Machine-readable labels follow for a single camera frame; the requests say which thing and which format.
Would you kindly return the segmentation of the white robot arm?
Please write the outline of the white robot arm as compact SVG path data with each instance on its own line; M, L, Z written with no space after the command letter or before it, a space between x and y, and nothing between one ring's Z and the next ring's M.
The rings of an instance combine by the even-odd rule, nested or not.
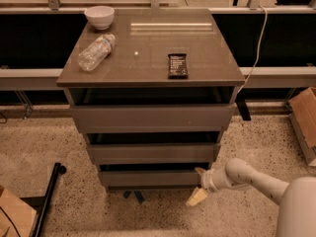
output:
M254 188L278 206L276 237L316 237L316 178L301 177L290 183L262 173L248 162L232 158L218 169L196 168L200 188L187 200L195 206L209 193Z

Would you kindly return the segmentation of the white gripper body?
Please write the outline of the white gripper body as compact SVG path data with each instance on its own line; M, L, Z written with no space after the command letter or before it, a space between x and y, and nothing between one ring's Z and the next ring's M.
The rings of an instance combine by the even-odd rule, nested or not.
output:
M200 174L201 186L210 193L216 193L223 189L222 169L210 169Z

